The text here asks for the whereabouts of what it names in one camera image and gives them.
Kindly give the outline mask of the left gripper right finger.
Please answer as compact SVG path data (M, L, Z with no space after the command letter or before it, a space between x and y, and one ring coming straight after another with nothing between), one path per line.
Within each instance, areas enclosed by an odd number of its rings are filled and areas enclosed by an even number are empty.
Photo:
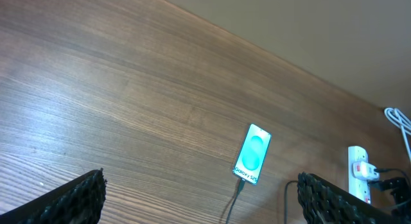
M407 223L407 216L387 214L312 173L300 173L298 202L307 223Z

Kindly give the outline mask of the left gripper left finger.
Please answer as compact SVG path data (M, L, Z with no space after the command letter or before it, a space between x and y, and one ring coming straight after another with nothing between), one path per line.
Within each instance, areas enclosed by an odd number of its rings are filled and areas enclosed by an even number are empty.
M1 223L97 224L106 199L103 170L92 170L1 215Z

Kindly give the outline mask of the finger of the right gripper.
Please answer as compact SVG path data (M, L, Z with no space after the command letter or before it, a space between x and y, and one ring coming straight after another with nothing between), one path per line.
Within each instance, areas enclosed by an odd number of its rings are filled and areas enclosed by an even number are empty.
M377 180L372 182L372 187L379 191L390 191L395 204L384 207L384 210L407 211L410 208L410 186L406 178L395 177L387 180Z

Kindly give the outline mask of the Galaxy S25 smartphone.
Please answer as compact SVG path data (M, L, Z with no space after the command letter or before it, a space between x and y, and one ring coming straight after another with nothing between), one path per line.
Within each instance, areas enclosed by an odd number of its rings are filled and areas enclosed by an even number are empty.
M233 167L233 174L256 185L261 174L272 135L255 124L250 124Z

